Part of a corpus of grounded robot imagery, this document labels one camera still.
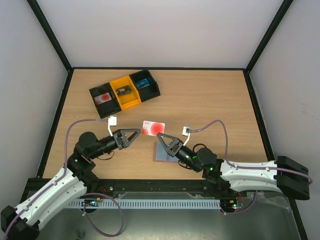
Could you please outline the red white credit card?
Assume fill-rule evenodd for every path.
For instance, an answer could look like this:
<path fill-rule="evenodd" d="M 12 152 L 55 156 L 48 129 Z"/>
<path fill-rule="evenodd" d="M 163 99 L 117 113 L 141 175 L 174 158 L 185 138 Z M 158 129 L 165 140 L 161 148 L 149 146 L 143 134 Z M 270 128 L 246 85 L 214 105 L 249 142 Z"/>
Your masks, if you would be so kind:
<path fill-rule="evenodd" d="M 142 123 L 142 134 L 156 136 L 158 133 L 165 132 L 165 123 L 144 120 Z"/>

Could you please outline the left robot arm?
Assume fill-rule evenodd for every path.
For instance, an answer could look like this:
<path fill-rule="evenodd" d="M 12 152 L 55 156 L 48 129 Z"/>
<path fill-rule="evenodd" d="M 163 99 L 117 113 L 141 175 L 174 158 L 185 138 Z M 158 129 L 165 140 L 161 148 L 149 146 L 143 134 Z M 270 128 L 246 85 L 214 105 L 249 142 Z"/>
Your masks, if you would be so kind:
<path fill-rule="evenodd" d="M 8 205 L 1 211 L 4 239 L 35 240 L 70 202 L 97 186 L 99 178 L 92 172 L 96 166 L 93 160 L 129 147 L 140 134 L 138 128 L 119 129 L 102 139 L 90 131 L 81 134 L 72 155 L 52 179 L 16 207 Z"/>

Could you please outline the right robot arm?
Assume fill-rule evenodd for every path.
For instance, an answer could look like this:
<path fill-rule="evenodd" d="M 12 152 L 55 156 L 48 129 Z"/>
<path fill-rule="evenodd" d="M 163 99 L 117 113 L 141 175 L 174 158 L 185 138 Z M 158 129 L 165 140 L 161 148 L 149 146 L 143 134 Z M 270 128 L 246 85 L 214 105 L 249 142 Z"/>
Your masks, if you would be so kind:
<path fill-rule="evenodd" d="M 158 133 L 157 138 L 169 156 L 202 173 L 202 178 L 218 185 L 224 196 L 233 192 L 271 191 L 295 200 L 310 199 L 312 181 L 308 168 L 287 156 L 266 162 L 232 162 L 218 158 L 206 146 L 194 151 L 177 137 Z"/>

